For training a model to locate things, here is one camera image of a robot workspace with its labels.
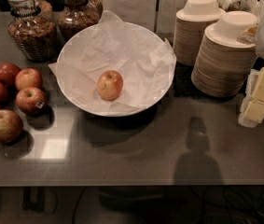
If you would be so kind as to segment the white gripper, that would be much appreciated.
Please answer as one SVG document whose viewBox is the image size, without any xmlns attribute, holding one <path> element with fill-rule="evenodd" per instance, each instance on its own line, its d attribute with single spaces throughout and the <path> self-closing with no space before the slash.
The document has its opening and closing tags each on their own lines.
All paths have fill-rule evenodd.
<svg viewBox="0 0 264 224">
<path fill-rule="evenodd" d="M 264 120 L 264 67 L 252 69 L 246 80 L 238 123 L 246 128 L 256 128 Z"/>
</svg>

